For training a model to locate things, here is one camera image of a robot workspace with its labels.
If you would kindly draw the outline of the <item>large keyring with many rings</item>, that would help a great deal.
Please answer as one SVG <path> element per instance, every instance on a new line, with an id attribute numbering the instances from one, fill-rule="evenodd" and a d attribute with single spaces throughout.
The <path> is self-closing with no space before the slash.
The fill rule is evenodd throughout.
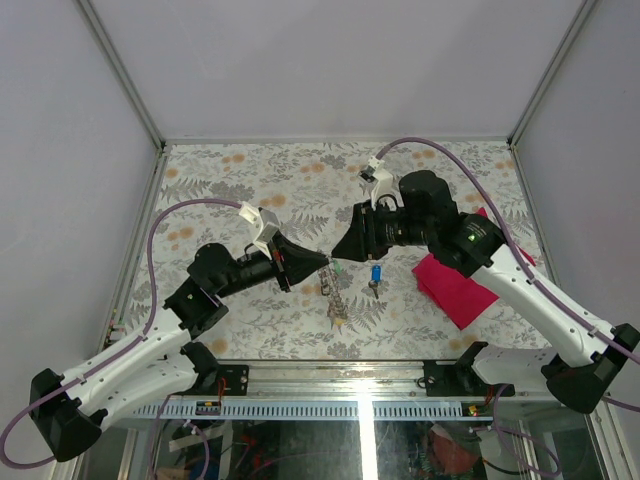
<path id="1" fill-rule="evenodd" d="M 318 271 L 321 295 L 327 300 L 327 317 L 331 328 L 341 331 L 348 319 L 348 309 L 341 295 L 338 282 L 337 262 L 329 259 L 329 263 Z"/>

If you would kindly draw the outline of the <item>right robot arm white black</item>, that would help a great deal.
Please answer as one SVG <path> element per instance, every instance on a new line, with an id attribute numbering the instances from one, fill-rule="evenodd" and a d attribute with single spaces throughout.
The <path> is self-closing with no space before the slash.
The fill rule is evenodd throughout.
<path id="1" fill-rule="evenodd" d="M 459 212 L 447 182 L 433 172 L 402 177 L 392 208 L 381 202 L 391 194 L 392 175 L 374 167 L 360 175 L 373 186 L 370 198 L 354 206 L 333 257 L 365 262 L 393 246 L 425 246 L 438 262 L 507 303 L 550 345 L 519 350 L 475 343 L 453 367 L 458 387 L 472 395 L 489 385 L 548 391 L 575 412 L 593 412 L 638 345 L 638 330 L 613 326 L 571 299 L 523 258 L 504 229 Z"/>

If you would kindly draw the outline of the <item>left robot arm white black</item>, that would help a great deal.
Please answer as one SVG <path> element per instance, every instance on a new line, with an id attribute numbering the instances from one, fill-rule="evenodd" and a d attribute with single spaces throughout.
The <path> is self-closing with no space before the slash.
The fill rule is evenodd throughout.
<path id="1" fill-rule="evenodd" d="M 212 392 L 218 363 L 198 339 L 227 314 L 223 298 L 270 280 L 288 291 L 328 263 L 326 255 L 281 233 L 266 253 L 239 259 L 219 243 L 201 247 L 187 279 L 153 307 L 149 323 L 74 368 L 61 374 L 45 369 L 32 379 L 29 416 L 54 459 L 79 456 L 120 418 L 156 399 Z"/>

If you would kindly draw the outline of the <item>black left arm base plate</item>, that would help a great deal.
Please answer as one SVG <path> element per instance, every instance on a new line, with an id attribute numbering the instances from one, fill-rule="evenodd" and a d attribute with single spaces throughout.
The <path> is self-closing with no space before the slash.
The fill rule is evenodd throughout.
<path id="1" fill-rule="evenodd" d="M 250 367 L 243 364 L 221 365 L 216 383 L 219 397 L 242 397 L 248 393 Z"/>

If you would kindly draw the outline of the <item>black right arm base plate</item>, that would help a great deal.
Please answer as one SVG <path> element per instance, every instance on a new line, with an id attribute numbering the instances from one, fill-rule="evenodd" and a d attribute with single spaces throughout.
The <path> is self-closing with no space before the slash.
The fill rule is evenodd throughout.
<path id="1" fill-rule="evenodd" d="M 491 387 L 497 392 L 502 383 L 487 383 L 470 365 L 453 360 L 423 362 L 426 393 L 430 397 L 485 397 Z"/>

